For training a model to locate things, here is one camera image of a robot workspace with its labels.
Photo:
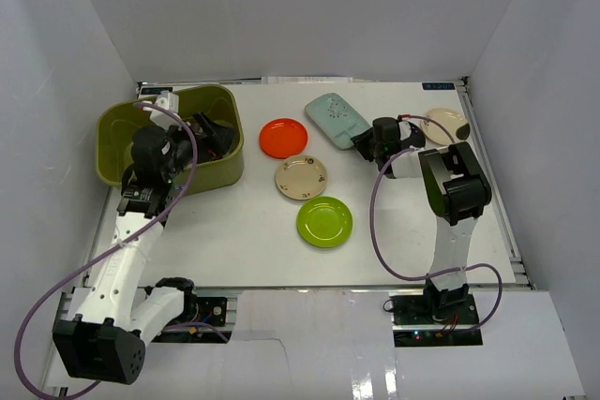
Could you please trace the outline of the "large black rimmed beige plate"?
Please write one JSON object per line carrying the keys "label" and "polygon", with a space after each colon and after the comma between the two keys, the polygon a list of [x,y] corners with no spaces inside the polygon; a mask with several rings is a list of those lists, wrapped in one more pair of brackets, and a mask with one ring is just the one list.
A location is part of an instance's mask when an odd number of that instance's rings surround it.
{"label": "large black rimmed beige plate", "polygon": [[198,164],[220,160],[233,150],[238,138],[235,128],[218,124],[203,113],[195,114],[194,121]]}

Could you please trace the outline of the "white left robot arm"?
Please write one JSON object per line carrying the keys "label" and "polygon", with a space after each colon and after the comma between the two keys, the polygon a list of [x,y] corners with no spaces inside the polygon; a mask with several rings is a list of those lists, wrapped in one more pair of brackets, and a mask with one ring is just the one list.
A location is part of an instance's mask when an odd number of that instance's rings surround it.
{"label": "white left robot arm", "polygon": [[215,326],[213,314],[199,307],[193,281],[183,277],[160,279],[134,303],[152,247],[186,192],[174,180],[195,170],[198,160],[198,137],[177,113],[146,110],[152,123],[132,138],[111,248],[74,317],[52,331],[72,378],[130,385],[142,371],[147,345],[162,332]]}

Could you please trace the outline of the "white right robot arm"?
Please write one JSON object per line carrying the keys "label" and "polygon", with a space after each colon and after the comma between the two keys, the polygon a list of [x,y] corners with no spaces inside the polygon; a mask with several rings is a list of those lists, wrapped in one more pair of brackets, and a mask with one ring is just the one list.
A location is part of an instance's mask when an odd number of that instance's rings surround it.
{"label": "white right robot arm", "polygon": [[[402,136],[400,124],[410,122],[410,114],[397,118],[381,117],[361,134],[351,137],[352,146],[367,161],[377,164],[379,173],[368,206],[369,234],[382,267],[402,281],[423,281],[423,310],[432,322],[443,324],[453,317],[469,295],[466,273],[478,268],[491,270],[503,287],[497,269],[488,263],[469,266],[467,259],[478,219],[491,203],[492,189],[471,145],[463,138],[468,126],[452,134],[441,123],[428,119],[451,143],[426,150],[425,134],[409,124],[409,136]],[[375,227],[375,206],[382,179],[420,178],[424,182],[427,202],[436,216],[434,257],[424,275],[403,275],[384,260]]]}

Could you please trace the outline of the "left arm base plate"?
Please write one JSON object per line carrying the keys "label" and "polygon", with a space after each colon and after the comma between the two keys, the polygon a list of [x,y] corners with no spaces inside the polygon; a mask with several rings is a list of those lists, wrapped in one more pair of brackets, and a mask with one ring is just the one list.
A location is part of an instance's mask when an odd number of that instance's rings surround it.
{"label": "left arm base plate", "polygon": [[168,322],[166,331],[153,343],[161,344],[227,344],[232,336],[227,322],[226,297],[195,297],[188,317],[180,316]]}

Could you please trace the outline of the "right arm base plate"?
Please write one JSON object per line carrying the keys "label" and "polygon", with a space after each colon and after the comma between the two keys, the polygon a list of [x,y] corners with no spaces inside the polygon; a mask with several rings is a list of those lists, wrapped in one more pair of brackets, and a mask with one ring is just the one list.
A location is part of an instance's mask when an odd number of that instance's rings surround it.
{"label": "right arm base plate", "polygon": [[473,296],[461,305],[451,306],[448,312],[435,316],[428,312],[420,295],[395,295],[382,305],[391,315],[396,348],[454,348],[483,345],[479,329],[470,331],[479,323]]}

